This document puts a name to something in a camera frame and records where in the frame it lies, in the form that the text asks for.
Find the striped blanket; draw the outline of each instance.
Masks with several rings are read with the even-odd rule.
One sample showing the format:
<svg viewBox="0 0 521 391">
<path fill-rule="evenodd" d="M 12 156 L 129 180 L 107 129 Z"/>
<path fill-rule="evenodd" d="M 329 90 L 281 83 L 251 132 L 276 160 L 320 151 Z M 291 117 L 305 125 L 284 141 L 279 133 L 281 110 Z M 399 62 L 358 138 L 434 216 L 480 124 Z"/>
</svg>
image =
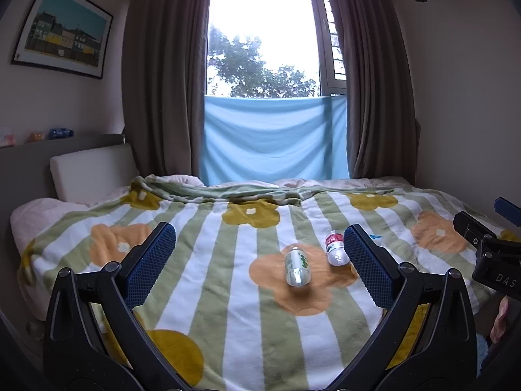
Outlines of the striped blanket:
<svg viewBox="0 0 521 391">
<path fill-rule="evenodd" d="M 438 274 L 459 269 L 477 312 L 492 291 L 472 280 L 475 249 L 452 227 L 461 210 L 506 233 L 433 190 L 210 189 L 137 177 L 123 197 L 69 212 L 32 240 L 20 276 L 26 290 L 48 301 L 64 266 L 82 273 L 121 261 L 159 222 L 170 222 L 175 250 L 134 313 L 180 374 L 200 389 L 323 389 L 382 317 L 350 264 L 327 263 L 330 231 L 360 224 L 383 236 L 382 246 L 398 262 Z M 281 254 L 295 243 L 312 272 L 298 292 L 286 284 Z M 110 344 L 110 330 L 97 315 Z"/>
</svg>

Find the white wall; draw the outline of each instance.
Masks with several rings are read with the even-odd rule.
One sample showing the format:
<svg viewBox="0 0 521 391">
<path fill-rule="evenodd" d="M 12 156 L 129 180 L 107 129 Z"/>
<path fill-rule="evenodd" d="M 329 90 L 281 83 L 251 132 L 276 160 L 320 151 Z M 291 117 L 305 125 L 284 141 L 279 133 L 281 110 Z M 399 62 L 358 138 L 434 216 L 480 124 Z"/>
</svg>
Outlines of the white wall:
<svg viewBox="0 0 521 391">
<path fill-rule="evenodd" d="M 521 205 L 521 16 L 510 0 L 393 1 L 421 124 L 417 185 L 501 220 L 496 197 Z"/>
<path fill-rule="evenodd" d="M 121 50 L 128 0 L 91 0 L 114 16 L 103 79 L 11 65 L 33 0 L 12 0 L 0 20 L 0 126 L 17 143 L 32 131 L 68 127 L 76 133 L 121 132 Z"/>
</svg>

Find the picture frame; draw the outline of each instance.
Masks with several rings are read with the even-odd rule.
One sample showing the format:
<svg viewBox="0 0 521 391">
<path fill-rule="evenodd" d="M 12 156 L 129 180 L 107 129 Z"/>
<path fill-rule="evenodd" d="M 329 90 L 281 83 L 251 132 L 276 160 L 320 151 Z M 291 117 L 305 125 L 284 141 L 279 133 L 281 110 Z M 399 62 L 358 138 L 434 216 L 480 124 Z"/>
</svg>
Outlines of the picture frame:
<svg viewBox="0 0 521 391">
<path fill-rule="evenodd" d="M 90 0 L 34 0 L 11 64 L 102 79 L 113 18 Z"/>
</svg>

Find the brown curtain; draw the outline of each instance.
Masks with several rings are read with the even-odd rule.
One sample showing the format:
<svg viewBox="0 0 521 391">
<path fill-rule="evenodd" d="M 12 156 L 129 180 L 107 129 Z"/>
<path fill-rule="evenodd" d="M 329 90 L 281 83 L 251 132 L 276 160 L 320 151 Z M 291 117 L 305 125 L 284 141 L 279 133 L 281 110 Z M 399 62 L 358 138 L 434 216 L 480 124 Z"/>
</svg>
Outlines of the brown curtain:
<svg viewBox="0 0 521 391">
<path fill-rule="evenodd" d="M 414 183 L 417 131 L 411 75 L 391 0 L 332 0 L 347 72 L 352 178 Z"/>
<path fill-rule="evenodd" d="M 143 176 L 199 174 L 210 0 L 131 0 L 123 40 L 125 136 Z"/>
</svg>

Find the blue gripper pad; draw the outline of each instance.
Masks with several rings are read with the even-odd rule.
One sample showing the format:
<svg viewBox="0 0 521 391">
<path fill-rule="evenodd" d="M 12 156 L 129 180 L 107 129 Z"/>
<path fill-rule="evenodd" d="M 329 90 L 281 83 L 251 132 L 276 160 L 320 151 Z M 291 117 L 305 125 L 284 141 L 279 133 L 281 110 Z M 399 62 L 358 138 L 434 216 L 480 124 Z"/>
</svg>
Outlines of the blue gripper pad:
<svg viewBox="0 0 521 391">
<path fill-rule="evenodd" d="M 121 262 L 117 284 L 129 309 L 142 305 L 176 246 L 176 230 L 160 222 Z"/>
<path fill-rule="evenodd" d="M 404 281 L 398 272 L 398 263 L 386 249 L 374 244 L 358 224 L 345 230 L 344 249 L 374 304 L 389 310 Z"/>
<path fill-rule="evenodd" d="M 521 209 L 514 203 L 511 203 L 503 197 L 499 197 L 494 202 L 494 210 L 515 226 L 521 226 Z"/>
</svg>

